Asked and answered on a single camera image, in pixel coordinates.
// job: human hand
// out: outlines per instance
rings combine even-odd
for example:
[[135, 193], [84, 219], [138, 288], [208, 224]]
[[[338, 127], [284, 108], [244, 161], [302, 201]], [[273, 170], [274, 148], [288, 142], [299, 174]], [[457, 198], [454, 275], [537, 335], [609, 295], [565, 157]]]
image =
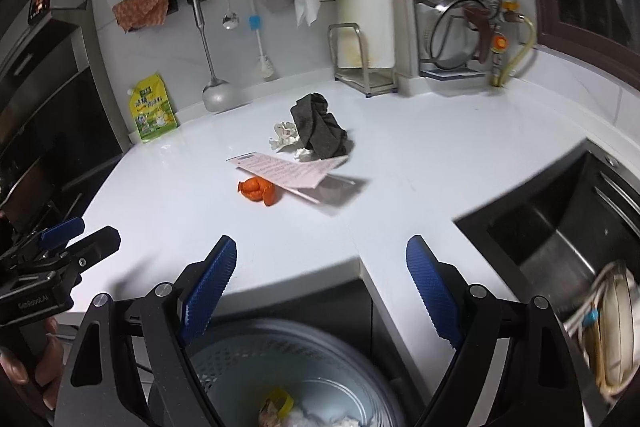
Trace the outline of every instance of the human hand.
[[[47, 333], [52, 335], [58, 331], [58, 322], [53, 317], [45, 320]], [[58, 391], [62, 381], [64, 349], [56, 337], [49, 337], [49, 344], [44, 351], [40, 363], [36, 366], [35, 380], [40, 387], [46, 387], [42, 399], [49, 409], [54, 410], [58, 401]], [[29, 381], [27, 370], [22, 362], [0, 356], [0, 365], [7, 377], [16, 386], [25, 385]]]

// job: black sink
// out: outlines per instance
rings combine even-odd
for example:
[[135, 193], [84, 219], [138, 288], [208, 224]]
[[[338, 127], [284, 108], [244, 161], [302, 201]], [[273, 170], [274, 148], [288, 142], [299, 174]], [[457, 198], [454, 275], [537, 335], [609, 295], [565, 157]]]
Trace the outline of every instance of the black sink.
[[[520, 301], [544, 295], [560, 319], [612, 261], [624, 260], [640, 280], [640, 183], [588, 140], [456, 224]], [[583, 401], [597, 425], [604, 403], [571, 347]], [[640, 387], [640, 379], [632, 386]]]

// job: yellow pouch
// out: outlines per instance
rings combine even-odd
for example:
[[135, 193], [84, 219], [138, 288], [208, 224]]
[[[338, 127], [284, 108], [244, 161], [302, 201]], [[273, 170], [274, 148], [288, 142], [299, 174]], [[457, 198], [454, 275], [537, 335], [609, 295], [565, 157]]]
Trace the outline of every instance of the yellow pouch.
[[136, 85], [129, 99], [129, 110], [143, 142], [178, 127], [164, 82], [157, 73]]

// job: small metal spoon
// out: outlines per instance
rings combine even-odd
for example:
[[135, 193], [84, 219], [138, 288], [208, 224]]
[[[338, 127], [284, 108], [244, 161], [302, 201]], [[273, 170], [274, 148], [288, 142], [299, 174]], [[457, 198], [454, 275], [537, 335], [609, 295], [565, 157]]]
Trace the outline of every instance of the small metal spoon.
[[226, 15], [222, 19], [222, 26], [225, 30], [235, 30], [240, 24], [240, 17], [231, 9], [231, 1], [226, 0]]

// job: brown window frame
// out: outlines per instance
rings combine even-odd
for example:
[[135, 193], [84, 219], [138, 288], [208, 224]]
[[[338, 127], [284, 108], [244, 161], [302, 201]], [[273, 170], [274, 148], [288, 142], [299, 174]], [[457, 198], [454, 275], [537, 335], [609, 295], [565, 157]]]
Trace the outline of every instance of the brown window frame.
[[579, 58], [640, 90], [640, 55], [604, 36], [560, 20], [558, 0], [536, 0], [538, 44]]

